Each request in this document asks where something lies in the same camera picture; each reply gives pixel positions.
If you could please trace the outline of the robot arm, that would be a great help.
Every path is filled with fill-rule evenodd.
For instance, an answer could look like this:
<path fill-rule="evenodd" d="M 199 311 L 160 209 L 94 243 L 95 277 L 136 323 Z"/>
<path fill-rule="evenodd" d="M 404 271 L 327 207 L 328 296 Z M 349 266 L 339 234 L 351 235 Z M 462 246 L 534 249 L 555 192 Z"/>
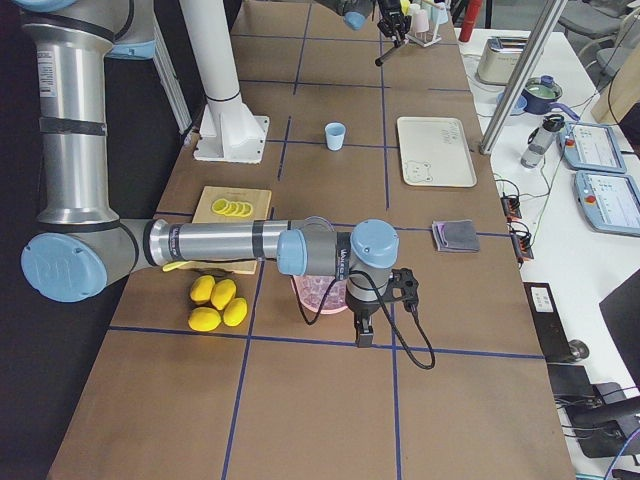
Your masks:
<path fill-rule="evenodd" d="M 36 46 L 46 206 L 24 247 L 25 278 L 43 296 L 78 302 L 128 274 L 173 261 L 273 260 L 285 275 L 346 284 L 356 343 L 373 340 L 372 315 L 393 299 L 399 238 L 370 219 L 351 232 L 311 220 L 170 224 L 121 218 L 109 204 L 104 60 L 155 52 L 150 1 L 23 1 Z"/>
<path fill-rule="evenodd" d="M 340 16 L 354 31 L 360 30 L 365 20 L 374 17 L 374 10 L 378 9 L 377 28 L 396 46 L 405 41 L 410 29 L 411 20 L 404 15 L 398 0 L 317 0 L 317 3 Z"/>

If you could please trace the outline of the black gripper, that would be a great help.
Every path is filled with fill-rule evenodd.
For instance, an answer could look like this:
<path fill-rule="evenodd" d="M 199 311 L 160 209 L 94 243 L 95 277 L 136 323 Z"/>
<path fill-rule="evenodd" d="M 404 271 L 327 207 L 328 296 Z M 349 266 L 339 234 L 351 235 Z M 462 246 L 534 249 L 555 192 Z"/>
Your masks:
<path fill-rule="evenodd" d="M 377 292 L 366 279 L 349 279 L 347 281 L 346 304 L 354 314 L 355 344 L 357 347 L 371 346 L 374 329 L 371 316 L 381 308 L 379 298 L 386 293 L 388 283 L 378 286 Z"/>
<path fill-rule="evenodd" d="M 377 0 L 380 19 L 378 28 L 387 38 L 393 36 L 394 41 L 404 42 L 406 40 L 404 14 L 402 12 L 400 0 Z"/>

